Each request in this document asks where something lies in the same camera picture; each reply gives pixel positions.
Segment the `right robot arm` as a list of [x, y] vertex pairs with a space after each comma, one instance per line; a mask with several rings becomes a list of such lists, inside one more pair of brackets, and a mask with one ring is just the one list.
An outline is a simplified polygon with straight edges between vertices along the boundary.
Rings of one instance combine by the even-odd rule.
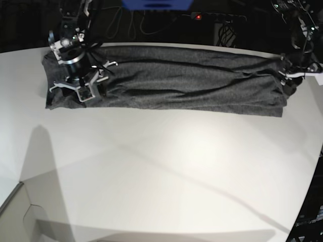
[[49, 46], [58, 64], [68, 72], [67, 82], [85, 86], [85, 77], [91, 69], [88, 57], [92, 45], [89, 30], [96, 17], [89, 12], [91, 1], [59, 1], [60, 29], [50, 31]]

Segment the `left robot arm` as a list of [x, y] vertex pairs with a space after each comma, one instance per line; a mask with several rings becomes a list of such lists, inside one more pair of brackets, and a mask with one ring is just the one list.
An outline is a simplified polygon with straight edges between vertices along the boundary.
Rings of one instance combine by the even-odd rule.
[[271, 1], [290, 30], [284, 74], [322, 74], [322, 1]]

